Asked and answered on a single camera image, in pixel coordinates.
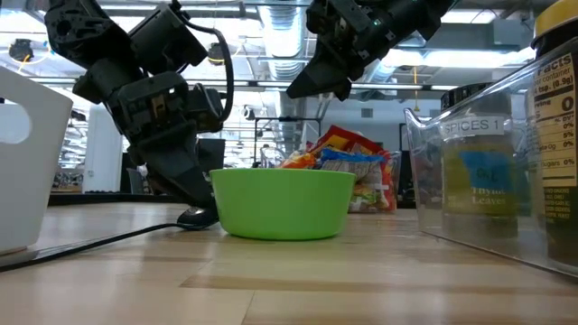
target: green bowl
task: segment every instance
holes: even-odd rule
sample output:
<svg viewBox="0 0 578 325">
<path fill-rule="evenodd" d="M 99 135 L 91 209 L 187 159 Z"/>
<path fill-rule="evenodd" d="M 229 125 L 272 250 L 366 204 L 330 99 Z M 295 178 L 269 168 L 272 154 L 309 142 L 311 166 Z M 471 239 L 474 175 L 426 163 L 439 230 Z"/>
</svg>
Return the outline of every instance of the green bowl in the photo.
<svg viewBox="0 0 578 325">
<path fill-rule="evenodd" d="M 231 235 L 306 240 L 339 234 L 355 175 L 297 169 L 210 172 L 221 226 Z"/>
</svg>

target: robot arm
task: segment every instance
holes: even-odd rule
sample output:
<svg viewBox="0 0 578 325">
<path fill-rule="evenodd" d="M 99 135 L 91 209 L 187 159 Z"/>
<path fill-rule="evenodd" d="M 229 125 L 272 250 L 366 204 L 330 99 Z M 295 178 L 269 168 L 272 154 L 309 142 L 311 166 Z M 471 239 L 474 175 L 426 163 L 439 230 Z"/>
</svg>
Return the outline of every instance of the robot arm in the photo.
<svg viewBox="0 0 578 325">
<path fill-rule="evenodd" d="M 313 0 L 307 29 L 318 35 L 313 58 L 287 89 L 290 98 L 333 92 L 341 101 L 363 76 L 414 31 L 429 40 L 459 0 Z"/>
<path fill-rule="evenodd" d="M 180 9 L 175 0 L 159 5 L 126 33 L 95 0 L 51 0 L 45 24 L 51 47 L 87 70 L 73 93 L 103 103 L 131 144 L 134 163 L 146 163 L 154 183 L 204 209 L 199 223 L 208 226 L 218 216 L 199 162 L 197 134 L 218 132 L 228 118 L 233 68 L 222 34 L 189 23 Z M 208 55 L 187 26 L 219 38 L 228 76 L 225 107 L 217 90 L 201 84 L 189 89 L 179 74 Z"/>
</svg>

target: wooden tabletop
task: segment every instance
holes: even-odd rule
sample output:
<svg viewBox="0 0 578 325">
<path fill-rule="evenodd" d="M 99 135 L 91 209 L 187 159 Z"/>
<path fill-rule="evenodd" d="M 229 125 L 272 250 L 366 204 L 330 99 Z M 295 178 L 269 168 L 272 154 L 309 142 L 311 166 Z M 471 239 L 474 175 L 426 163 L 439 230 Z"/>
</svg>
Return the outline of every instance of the wooden tabletop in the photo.
<svg viewBox="0 0 578 325">
<path fill-rule="evenodd" d="M 184 206 L 49 209 L 38 247 L 175 220 Z M 578 288 L 421 235 L 415 213 L 343 235 L 255 241 L 167 230 L 0 274 L 0 324 L 578 324 Z"/>
</svg>

